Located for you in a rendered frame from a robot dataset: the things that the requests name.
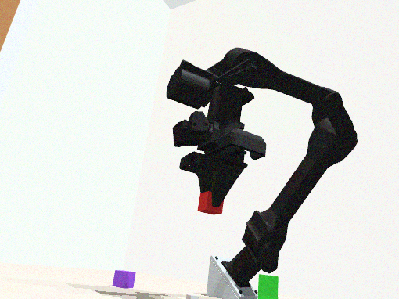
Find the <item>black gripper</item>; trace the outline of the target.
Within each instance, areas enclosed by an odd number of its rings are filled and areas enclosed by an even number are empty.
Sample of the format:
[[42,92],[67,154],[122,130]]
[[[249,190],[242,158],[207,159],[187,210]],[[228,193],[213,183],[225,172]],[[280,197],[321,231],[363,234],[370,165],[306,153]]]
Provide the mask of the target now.
[[[220,207],[229,190],[248,164],[244,163],[247,151],[253,160],[265,157],[266,143],[259,135],[244,131],[245,124],[238,114],[228,110],[212,110],[207,115],[211,122],[219,120],[218,144],[198,145],[198,150],[181,158],[179,168],[195,173],[199,179],[200,193],[212,192],[212,206]],[[246,150],[246,151],[245,151]]]

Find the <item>red block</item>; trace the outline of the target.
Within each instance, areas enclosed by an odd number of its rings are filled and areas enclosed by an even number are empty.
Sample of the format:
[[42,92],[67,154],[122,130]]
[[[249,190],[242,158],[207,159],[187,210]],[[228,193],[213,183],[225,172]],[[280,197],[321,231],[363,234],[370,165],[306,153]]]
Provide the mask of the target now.
[[224,201],[222,201],[220,207],[212,206],[212,192],[207,191],[201,193],[199,196],[198,211],[207,214],[222,214]]

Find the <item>purple block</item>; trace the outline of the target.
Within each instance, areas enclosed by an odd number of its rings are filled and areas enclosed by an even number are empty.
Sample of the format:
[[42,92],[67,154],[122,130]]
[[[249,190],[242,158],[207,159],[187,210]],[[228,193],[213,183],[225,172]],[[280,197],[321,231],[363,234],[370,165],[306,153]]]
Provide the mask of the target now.
[[135,273],[136,272],[115,270],[112,286],[120,288],[133,288],[135,282]]

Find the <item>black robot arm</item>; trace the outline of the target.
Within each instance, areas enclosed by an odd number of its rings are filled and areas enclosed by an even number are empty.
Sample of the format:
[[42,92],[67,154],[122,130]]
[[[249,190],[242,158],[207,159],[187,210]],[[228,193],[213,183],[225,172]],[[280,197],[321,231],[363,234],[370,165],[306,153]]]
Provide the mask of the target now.
[[[238,84],[245,88],[235,86]],[[249,281],[260,270],[269,274],[278,268],[290,220],[325,171],[344,160],[358,143],[337,91],[288,74],[248,49],[233,48],[206,70],[182,60],[171,75],[166,97],[195,109],[210,103],[208,113],[228,110],[241,118],[242,106],[254,99],[247,87],[276,90],[312,104],[315,128],[306,156],[273,204],[265,211],[255,211],[246,222],[242,238],[246,246],[231,261],[222,262],[238,287],[250,287]],[[217,145],[219,136],[217,116],[209,122],[203,111],[194,111],[188,121],[173,127],[175,147],[198,146],[208,140]]]

